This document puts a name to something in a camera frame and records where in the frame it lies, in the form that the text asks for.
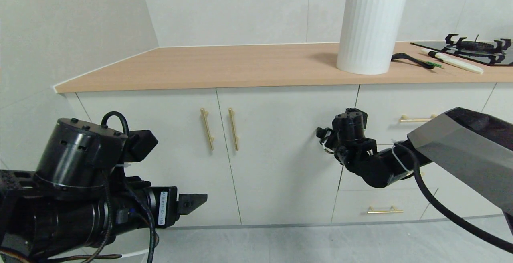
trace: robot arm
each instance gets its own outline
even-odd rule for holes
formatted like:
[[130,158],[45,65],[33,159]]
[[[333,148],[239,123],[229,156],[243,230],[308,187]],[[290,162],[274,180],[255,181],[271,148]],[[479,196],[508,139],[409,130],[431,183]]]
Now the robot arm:
[[317,128],[326,152],[375,188],[384,188],[415,175],[428,201],[465,230],[510,253],[513,245],[467,223],[429,193],[418,169],[435,162],[502,209],[513,232],[513,125],[476,111],[455,108],[435,117],[394,143],[377,151],[376,141],[364,136],[367,114],[346,109],[332,128]]
[[[108,128],[111,115],[123,133]],[[152,229],[201,206],[206,194],[178,195],[175,186],[125,176],[124,163],[142,161],[157,143],[150,130],[129,131],[117,112],[101,125],[59,119],[35,172],[0,170],[0,253],[10,256],[4,261],[44,261],[83,246],[100,251],[137,228],[150,227],[154,239]]]

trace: white ribbed vase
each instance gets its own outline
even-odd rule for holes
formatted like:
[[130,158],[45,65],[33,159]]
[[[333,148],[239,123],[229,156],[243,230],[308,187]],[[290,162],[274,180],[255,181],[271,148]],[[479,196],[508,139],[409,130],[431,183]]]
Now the white ribbed vase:
[[361,75],[386,73],[406,0],[346,0],[337,68]]

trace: wooden countertop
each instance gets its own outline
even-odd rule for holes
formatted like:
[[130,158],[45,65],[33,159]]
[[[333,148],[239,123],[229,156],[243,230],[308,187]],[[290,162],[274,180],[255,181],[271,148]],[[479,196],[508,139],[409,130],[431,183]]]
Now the wooden countertop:
[[[383,75],[337,69],[338,44],[287,44],[157,48],[55,86],[58,93],[215,87],[395,83],[513,82],[513,67],[490,67],[478,75],[443,64],[428,70],[408,60]],[[395,53],[434,60],[420,47],[397,42]]]

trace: gas stove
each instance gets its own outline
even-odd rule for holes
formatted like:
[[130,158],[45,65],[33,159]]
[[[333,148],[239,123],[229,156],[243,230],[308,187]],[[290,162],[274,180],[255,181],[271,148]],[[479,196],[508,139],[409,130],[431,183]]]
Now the gas stove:
[[513,53],[507,52],[511,47],[511,39],[501,38],[493,42],[478,42],[477,37],[474,41],[460,37],[457,41],[452,40],[455,36],[458,34],[449,33],[445,42],[412,42],[412,45],[434,49],[487,66],[513,66]]

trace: white cable tie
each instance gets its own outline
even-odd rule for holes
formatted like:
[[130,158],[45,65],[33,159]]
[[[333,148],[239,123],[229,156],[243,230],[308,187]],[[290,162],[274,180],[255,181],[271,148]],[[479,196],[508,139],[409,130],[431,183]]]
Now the white cable tie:
[[149,251],[150,251],[150,249],[144,249],[144,250],[139,250],[139,251],[136,251],[136,252],[130,252],[130,253],[127,253],[127,254],[121,254],[121,258],[134,257],[134,256],[137,256],[137,255],[146,254]]
[[401,167],[403,167],[403,169],[404,169],[406,172],[410,173],[410,172],[411,172],[411,170],[408,170],[408,169],[404,166],[403,162],[401,162],[401,160],[397,157],[396,152],[394,152],[394,148],[396,147],[396,142],[397,142],[397,141],[392,140],[392,142],[394,143],[394,144],[392,145],[392,155],[396,158],[396,160],[399,162],[399,164],[401,165]]
[[330,135],[331,135],[331,131],[327,131],[327,132],[326,132],[326,135],[324,135],[324,139],[323,139],[323,141],[322,141],[321,145],[322,145],[322,148],[323,148],[324,150],[327,150],[327,151],[329,151],[330,153],[334,154],[335,152],[333,152],[333,150],[331,150],[331,149],[329,149],[329,148],[326,148],[326,141],[328,141],[328,137],[329,137]]

